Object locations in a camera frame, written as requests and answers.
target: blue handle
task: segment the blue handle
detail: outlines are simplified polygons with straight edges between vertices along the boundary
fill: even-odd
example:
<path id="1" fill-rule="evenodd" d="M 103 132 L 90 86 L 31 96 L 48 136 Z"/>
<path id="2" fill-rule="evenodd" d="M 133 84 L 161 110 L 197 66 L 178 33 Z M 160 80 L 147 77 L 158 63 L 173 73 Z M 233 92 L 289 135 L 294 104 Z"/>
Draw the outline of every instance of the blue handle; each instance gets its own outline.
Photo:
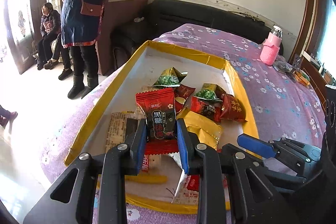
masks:
<path id="1" fill-rule="evenodd" d="M 237 138 L 237 143 L 240 147 L 256 153 L 266 159 L 274 158 L 276 155 L 271 144 L 246 134 L 240 135 Z"/>

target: purple floral bedsheet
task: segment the purple floral bedsheet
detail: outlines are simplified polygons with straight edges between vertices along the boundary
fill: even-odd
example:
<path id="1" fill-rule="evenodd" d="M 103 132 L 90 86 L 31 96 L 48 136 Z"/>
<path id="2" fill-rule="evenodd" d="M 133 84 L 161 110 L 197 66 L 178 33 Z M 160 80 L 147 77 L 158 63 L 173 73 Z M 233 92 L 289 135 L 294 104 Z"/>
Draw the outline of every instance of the purple floral bedsheet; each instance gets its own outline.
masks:
<path id="1" fill-rule="evenodd" d="M 326 124 L 316 93 L 311 87 L 295 84 L 273 67 L 262 63 L 259 60 L 260 45 L 230 33 L 192 24 L 185 24 L 155 40 L 193 48 L 230 61 L 247 92 L 261 140 L 286 137 L 321 147 Z M 41 166 L 50 182 L 65 170 L 63 160 L 77 132 L 119 71 L 115 71 L 87 95 L 63 127 L 52 138 L 45 140 L 41 150 Z M 267 165 L 272 169 L 287 171 L 276 160 Z M 196 221 L 195 215 L 167 214 L 132 205 L 127 205 L 127 217 L 136 224 L 189 224 Z M 96 210 L 93 222 L 96 223 Z"/>

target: metal screw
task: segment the metal screw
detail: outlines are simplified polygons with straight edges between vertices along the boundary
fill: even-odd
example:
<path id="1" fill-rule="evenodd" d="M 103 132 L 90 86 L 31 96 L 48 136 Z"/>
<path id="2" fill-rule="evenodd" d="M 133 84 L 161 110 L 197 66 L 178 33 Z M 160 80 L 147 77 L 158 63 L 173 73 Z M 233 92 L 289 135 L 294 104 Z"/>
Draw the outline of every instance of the metal screw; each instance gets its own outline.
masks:
<path id="1" fill-rule="evenodd" d="M 80 160 L 87 160 L 89 158 L 89 154 L 88 153 L 81 153 L 79 155 L 79 159 Z"/>
<path id="2" fill-rule="evenodd" d="M 245 154 L 242 152 L 237 152 L 235 156 L 237 160 L 242 160 L 245 158 Z"/>
<path id="3" fill-rule="evenodd" d="M 126 143 L 121 143 L 118 145 L 118 150 L 125 150 L 127 149 L 127 144 Z"/>
<path id="4" fill-rule="evenodd" d="M 198 150 L 205 150 L 207 148 L 207 145 L 204 143 L 199 143 L 198 145 L 196 145 L 196 148 Z"/>

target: person's leg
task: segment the person's leg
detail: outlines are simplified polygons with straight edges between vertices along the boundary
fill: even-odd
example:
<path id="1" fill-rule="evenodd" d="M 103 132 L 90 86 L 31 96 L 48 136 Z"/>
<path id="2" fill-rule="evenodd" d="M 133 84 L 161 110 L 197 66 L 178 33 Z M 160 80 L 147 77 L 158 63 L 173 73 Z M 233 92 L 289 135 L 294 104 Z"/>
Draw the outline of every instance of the person's leg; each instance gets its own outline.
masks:
<path id="1" fill-rule="evenodd" d="M 0 105 L 0 117 L 1 116 L 0 125 L 5 127 L 10 120 L 14 120 L 17 117 L 17 112 L 10 112 Z"/>
<path id="2" fill-rule="evenodd" d="M 63 80 L 65 78 L 67 78 L 73 72 L 72 69 L 71 69 L 69 49 L 61 47 L 61 54 L 62 54 L 64 69 L 63 69 L 63 72 L 61 73 L 61 75 L 58 77 L 59 80 Z"/>
<path id="3" fill-rule="evenodd" d="M 68 93 L 68 98 L 75 98 L 84 88 L 84 60 L 79 46 L 71 46 L 70 52 L 73 60 L 73 87 Z"/>
<path id="4" fill-rule="evenodd" d="M 98 56 L 96 45 L 81 46 L 82 57 L 87 68 L 87 85 L 88 87 L 82 94 L 82 98 L 98 86 Z"/>
<path id="5" fill-rule="evenodd" d="M 55 51 L 54 51 L 51 59 L 48 60 L 47 63 L 43 66 L 44 69 L 53 69 L 58 64 L 59 55 L 61 53 L 62 48 L 63 48 L 62 47 L 62 38 L 61 38 L 61 34 L 59 34 L 57 36 Z"/>
<path id="6" fill-rule="evenodd" d="M 11 113 L 0 105 L 0 116 L 10 119 Z"/>
<path id="7" fill-rule="evenodd" d="M 50 60 L 53 56 L 53 51 L 51 50 L 51 43 L 55 39 L 57 39 L 57 34 L 50 34 L 47 35 L 43 40 L 44 55 L 47 61 Z"/>
<path id="8" fill-rule="evenodd" d="M 37 43 L 37 50 L 39 52 L 39 64 L 37 66 L 38 70 L 42 70 L 43 69 L 43 65 L 47 62 L 46 59 L 45 59 L 45 54 L 44 54 L 43 41 L 44 41 L 44 38 L 42 38 Z"/>

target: white floor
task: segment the white floor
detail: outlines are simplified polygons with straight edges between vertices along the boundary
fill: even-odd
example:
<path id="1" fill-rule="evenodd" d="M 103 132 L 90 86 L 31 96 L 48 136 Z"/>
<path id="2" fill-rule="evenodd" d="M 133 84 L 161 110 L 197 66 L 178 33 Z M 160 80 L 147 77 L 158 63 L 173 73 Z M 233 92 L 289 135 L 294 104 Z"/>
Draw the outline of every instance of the white floor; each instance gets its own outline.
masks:
<path id="1" fill-rule="evenodd" d="M 19 75 L 11 57 L 0 63 L 0 104 L 18 112 L 13 123 L 0 126 L 0 199 L 19 223 L 50 186 L 38 159 L 42 140 L 81 102 L 68 99 L 73 79 L 58 80 L 62 70 L 62 64 L 40 71 L 33 66 Z"/>

